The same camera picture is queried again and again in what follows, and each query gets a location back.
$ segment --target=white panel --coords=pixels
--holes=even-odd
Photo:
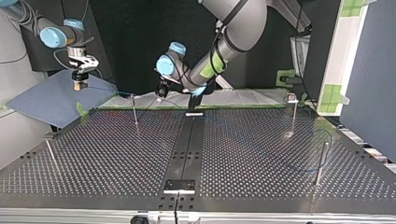
[[[0,170],[38,146],[50,126],[14,112],[0,119]]]
[[[0,105],[43,80],[42,73],[32,72],[21,34],[0,14]],[[37,146],[50,126],[18,113],[7,115],[0,106],[0,169],[21,154]]]

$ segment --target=metal rod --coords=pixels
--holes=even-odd
[[[323,148],[322,148],[322,151],[321,151],[321,154],[320,154],[318,172],[317,172],[317,176],[315,177],[315,182],[314,182],[315,186],[319,186],[320,185],[320,179],[321,179],[321,175],[322,175],[322,171],[323,171],[323,165],[324,165],[324,162],[326,161],[327,150],[329,150],[329,143],[325,142],[323,144]]]
[[[296,119],[297,104],[298,104],[298,101],[294,104],[293,122],[294,122],[294,120]]]
[[[131,94],[131,105],[132,105],[132,108],[134,109],[134,124],[137,125],[139,123],[137,121],[136,108],[135,108],[135,102],[134,102],[134,95],[133,94]]]
[[[46,140],[46,143],[47,143],[47,147],[49,148],[50,156],[52,157],[53,160],[55,160],[55,155],[53,154],[52,147],[50,146],[50,141]]]

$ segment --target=gray robot arm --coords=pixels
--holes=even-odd
[[[209,79],[256,45],[267,20],[265,0],[200,0],[199,3],[222,22],[210,51],[190,69],[182,62],[186,48],[173,42],[157,62],[157,71],[163,78],[181,84],[185,92],[193,95],[201,94]]]
[[[43,43],[52,49],[67,47],[70,64],[74,71],[72,78],[75,90],[79,91],[88,86],[88,73],[96,69],[99,62],[85,49],[84,24],[74,19],[64,20],[64,25],[57,25],[53,21],[39,15],[23,0],[0,0],[0,12],[10,20],[40,36]]]

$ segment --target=blue joint cap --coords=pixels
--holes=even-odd
[[[163,55],[157,61],[157,71],[162,76],[170,76],[175,72],[175,64],[168,56]]]
[[[66,34],[56,27],[47,27],[40,32],[44,44],[52,49],[63,48],[67,44]]]
[[[178,42],[172,42],[171,46],[169,46],[169,49],[171,49],[179,54],[182,54],[182,55],[185,55],[186,50],[187,50],[186,47],[184,47],[184,45],[182,45]]]
[[[203,86],[203,87],[200,87],[200,88],[196,89],[195,91],[190,91],[190,93],[191,93],[192,95],[194,95],[194,96],[198,96],[198,95],[201,95],[202,92],[205,91],[205,89],[206,89],[206,86]]]
[[[9,7],[16,4],[19,0],[0,0],[0,7]]]
[[[71,26],[80,30],[84,30],[84,23],[79,20],[75,19],[66,19],[64,20],[64,25],[65,26]]]

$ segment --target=perforated table surface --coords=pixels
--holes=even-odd
[[[0,207],[396,215],[395,175],[313,112],[204,114],[92,111],[50,141],[56,160],[43,143],[0,171]],[[167,180],[195,194],[164,194]]]

